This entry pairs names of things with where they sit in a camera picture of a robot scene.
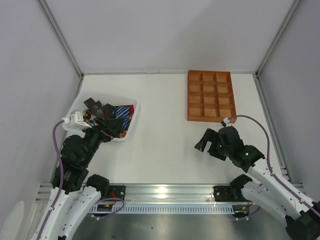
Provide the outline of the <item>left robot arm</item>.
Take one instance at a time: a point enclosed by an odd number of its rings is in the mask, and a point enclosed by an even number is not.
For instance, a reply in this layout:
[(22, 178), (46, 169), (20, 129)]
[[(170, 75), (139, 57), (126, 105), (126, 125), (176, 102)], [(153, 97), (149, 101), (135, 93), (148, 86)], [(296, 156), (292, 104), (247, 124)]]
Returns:
[(120, 135), (124, 118), (102, 119), (84, 131), (84, 137), (71, 135), (57, 149), (59, 166), (45, 212), (34, 240), (71, 240), (91, 208), (99, 202), (125, 201), (108, 197), (110, 182), (103, 176), (88, 176), (88, 166), (102, 143)]

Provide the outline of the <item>navy blue striped tie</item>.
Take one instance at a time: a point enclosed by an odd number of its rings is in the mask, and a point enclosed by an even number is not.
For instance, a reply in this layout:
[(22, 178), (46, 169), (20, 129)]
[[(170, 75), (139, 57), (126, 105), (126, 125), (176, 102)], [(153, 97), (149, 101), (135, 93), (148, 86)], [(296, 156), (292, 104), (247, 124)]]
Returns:
[(125, 132), (129, 129), (133, 115), (130, 114), (130, 110), (127, 105), (115, 106), (112, 110), (113, 115), (116, 118), (124, 118), (122, 131)]

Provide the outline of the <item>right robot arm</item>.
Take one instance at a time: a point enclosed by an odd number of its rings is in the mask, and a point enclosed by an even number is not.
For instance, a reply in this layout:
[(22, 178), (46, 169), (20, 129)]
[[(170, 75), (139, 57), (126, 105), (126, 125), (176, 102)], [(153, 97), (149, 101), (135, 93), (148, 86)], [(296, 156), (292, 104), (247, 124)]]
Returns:
[(320, 236), (320, 204), (294, 187), (283, 176), (270, 172), (262, 152), (245, 145), (233, 126), (219, 131), (208, 128), (194, 146), (203, 152), (211, 143), (210, 156), (230, 159), (243, 174), (230, 186), (235, 192), (264, 209), (282, 225), (292, 240), (316, 240)]

